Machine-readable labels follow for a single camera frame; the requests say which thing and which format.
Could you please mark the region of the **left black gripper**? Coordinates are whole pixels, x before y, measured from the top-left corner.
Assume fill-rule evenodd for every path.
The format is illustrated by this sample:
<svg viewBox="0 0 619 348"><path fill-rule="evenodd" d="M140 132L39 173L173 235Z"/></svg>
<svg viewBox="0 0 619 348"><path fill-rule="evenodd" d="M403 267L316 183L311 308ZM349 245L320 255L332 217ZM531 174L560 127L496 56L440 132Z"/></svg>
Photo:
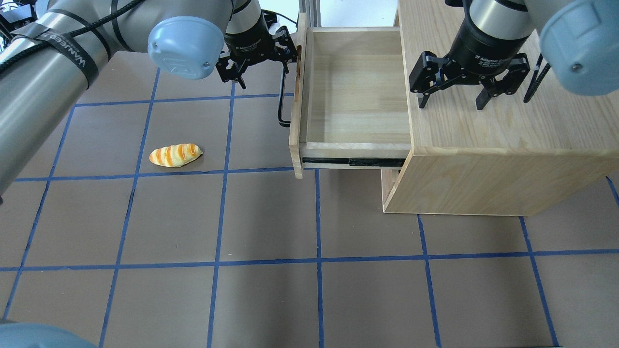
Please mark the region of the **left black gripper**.
<svg viewBox="0 0 619 348"><path fill-rule="evenodd" d="M288 65L297 62L298 51L288 28L281 26L274 34L269 31L279 17L279 14L262 14L247 31L224 34L228 51L221 52L216 65L221 81L234 81L246 89L243 73L267 60L281 62L283 73L290 72Z"/></svg>

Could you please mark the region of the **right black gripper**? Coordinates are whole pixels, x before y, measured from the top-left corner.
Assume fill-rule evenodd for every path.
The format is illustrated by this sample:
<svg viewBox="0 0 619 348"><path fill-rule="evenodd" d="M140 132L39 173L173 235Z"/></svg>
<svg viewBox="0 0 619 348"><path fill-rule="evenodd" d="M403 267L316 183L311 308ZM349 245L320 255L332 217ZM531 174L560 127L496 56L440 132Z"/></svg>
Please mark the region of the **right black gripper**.
<svg viewBox="0 0 619 348"><path fill-rule="evenodd" d="M524 38L505 40L484 33L464 19L444 57L423 51L409 75L410 90L418 93L424 109L430 96L453 85L483 86L475 99L478 111L491 99L520 86L531 70L526 53L520 53Z"/></svg>

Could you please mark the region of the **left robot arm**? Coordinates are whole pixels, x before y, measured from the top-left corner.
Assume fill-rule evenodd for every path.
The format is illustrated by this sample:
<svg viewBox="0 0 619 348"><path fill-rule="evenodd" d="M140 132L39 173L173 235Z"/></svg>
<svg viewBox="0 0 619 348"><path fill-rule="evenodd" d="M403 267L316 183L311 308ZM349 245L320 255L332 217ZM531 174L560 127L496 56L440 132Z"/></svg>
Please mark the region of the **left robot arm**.
<svg viewBox="0 0 619 348"><path fill-rule="evenodd" d="M68 9L54 44L1 76L1 321L43 321L104 348L210 348L240 87L157 99L167 73L137 54L142 101L79 105L112 51Z"/></svg>

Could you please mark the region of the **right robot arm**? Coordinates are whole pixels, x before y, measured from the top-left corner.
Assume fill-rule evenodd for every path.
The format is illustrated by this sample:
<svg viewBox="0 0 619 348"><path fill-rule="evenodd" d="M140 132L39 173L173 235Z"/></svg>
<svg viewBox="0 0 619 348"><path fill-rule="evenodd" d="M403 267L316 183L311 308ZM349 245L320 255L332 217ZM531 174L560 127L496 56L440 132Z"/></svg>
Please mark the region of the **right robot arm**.
<svg viewBox="0 0 619 348"><path fill-rule="evenodd" d="M616 0L447 0L464 19L449 52L424 51L409 75L423 109L429 97L455 85L481 85L478 110L517 93L528 73L528 103L553 69L564 89L604 96L618 90Z"/></svg>

